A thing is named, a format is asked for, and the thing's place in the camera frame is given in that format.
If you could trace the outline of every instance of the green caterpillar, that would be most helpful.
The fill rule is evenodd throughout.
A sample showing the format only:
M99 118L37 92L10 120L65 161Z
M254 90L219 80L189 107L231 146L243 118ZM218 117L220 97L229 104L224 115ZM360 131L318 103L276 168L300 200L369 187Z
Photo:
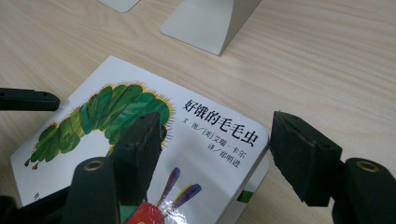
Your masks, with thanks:
M94 94L88 102L74 109L59 125L54 122L38 137L32 156L26 161L37 165L53 160L57 155L72 151L80 139L92 131L100 130L108 139L112 153L115 144L137 118L159 112L161 137L164 140L172 108L169 102L155 92L145 91L141 84L106 86Z

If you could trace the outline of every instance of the white stand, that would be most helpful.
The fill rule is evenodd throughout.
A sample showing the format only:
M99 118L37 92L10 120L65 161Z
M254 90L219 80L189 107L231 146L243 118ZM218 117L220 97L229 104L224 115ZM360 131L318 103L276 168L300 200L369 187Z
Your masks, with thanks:
M113 8L118 12L129 11L139 0L97 0L104 5Z
M260 1L184 0L161 32L220 55Z

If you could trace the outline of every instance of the caterpillar illustration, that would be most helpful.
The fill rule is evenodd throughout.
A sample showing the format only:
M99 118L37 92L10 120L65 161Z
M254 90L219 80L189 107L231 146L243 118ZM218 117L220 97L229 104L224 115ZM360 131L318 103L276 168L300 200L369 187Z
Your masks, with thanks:
M169 175L168 181L163 194L156 204L143 202L140 206L127 218L124 224L164 224L164 219L178 209L183 203L186 203L189 199L195 196L202 187L199 184L189 184L184 188L172 202L167 202L164 211L159 208L163 203L163 200L167 197L171 191L178 177L180 176L180 170L175 167L172 173Z
M104 86L85 104L74 109L60 124L53 122L38 137L31 157L24 164L52 161L57 155L72 151L80 139L92 131L104 133L110 144L107 156L114 145L137 118L159 112L161 137L166 136L165 125L169 121L172 107L169 101L155 91L146 91L142 84L120 84Z

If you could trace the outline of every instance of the children's book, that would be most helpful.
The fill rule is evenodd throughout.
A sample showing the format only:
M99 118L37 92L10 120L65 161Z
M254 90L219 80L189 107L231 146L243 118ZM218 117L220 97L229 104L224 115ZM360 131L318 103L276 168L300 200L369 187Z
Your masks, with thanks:
M11 156L22 204L68 187L78 164L111 155L136 118L148 112L160 113L163 151L147 201L123 219L137 223L152 209L155 223L218 223L233 209L242 211L244 206L232 205L248 200L268 167L257 169L259 178L248 189L265 163L265 128L113 56Z

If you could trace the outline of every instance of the wooden table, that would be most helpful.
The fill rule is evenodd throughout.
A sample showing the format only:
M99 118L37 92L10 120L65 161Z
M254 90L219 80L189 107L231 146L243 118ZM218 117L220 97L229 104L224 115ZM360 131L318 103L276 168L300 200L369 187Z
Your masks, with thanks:
M396 2L262 0L218 57L162 35L181 0L120 14L95 0L1 0L0 86L62 101L109 55L262 123L301 117L343 149L396 175ZM0 194L18 197L10 155L50 112L0 112ZM332 223L271 167L238 223Z

